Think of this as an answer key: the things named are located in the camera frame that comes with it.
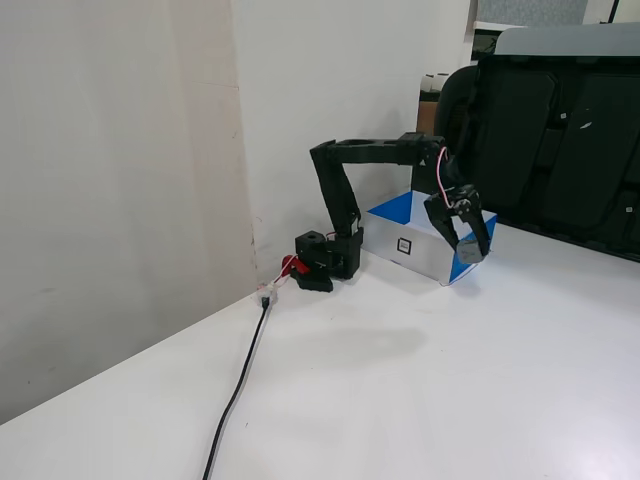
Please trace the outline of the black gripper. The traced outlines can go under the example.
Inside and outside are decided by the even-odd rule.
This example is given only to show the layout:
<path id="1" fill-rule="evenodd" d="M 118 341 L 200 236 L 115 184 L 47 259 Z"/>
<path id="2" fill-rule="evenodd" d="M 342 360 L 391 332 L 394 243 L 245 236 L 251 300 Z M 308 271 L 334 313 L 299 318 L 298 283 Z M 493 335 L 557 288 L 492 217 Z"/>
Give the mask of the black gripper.
<path id="1" fill-rule="evenodd" d="M 467 243 L 467 259 L 483 261 L 489 253 L 489 232 L 481 211 L 478 191 L 472 184 L 456 186 L 429 196 L 424 207 L 432 226 L 453 251 L 459 238 L 452 217 L 457 216 L 471 227 L 474 239 Z"/>

